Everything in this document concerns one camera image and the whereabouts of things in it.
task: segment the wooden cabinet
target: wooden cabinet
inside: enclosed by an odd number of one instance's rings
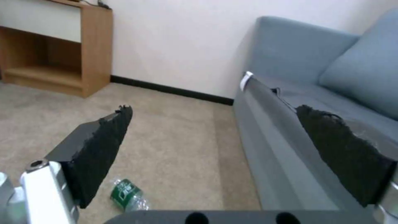
[[[1,0],[3,81],[88,97],[110,81],[112,36],[112,10],[68,0]]]

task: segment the white wall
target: white wall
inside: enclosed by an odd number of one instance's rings
[[[108,0],[113,75],[234,98],[257,17],[363,33],[398,0]]]

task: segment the cable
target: cable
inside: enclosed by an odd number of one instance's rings
[[[97,6],[97,7],[106,8],[106,9],[111,10],[111,8],[107,4],[105,4],[102,0],[98,0],[98,4],[97,5],[91,4],[91,3],[89,3],[86,0],[81,0],[81,1],[87,3],[87,4],[91,5],[91,6]]]

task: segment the black baseboard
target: black baseboard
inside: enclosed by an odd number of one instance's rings
[[[200,99],[200,100],[207,100],[207,101],[230,105],[230,106],[233,105],[233,103],[234,103],[234,99],[230,99],[230,98],[226,98],[226,97],[214,96],[214,95],[205,94],[205,93],[201,93],[201,92],[194,92],[194,91],[190,91],[190,90],[174,88],[174,87],[169,87],[169,86],[164,86],[164,85],[159,85],[159,84],[154,84],[154,83],[147,83],[144,81],[138,81],[138,80],[119,77],[119,76],[115,76],[115,75],[111,75],[111,82],[125,84],[125,85],[129,85],[129,86],[136,86],[136,87],[141,87],[141,88],[148,88],[148,89],[157,90],[160,92],[166,92],[166,93],[191,97],[191,98]]]

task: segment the carpet floor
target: carpet floor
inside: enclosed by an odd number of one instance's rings
[[[119,154],[79,223],[121,212],[112,180],[128,178],[159,210],[258,210],[256,189],[231,106],[110,84],[87,99],[0,82],[0,171],[15,186],[77,125],[131,105]]]

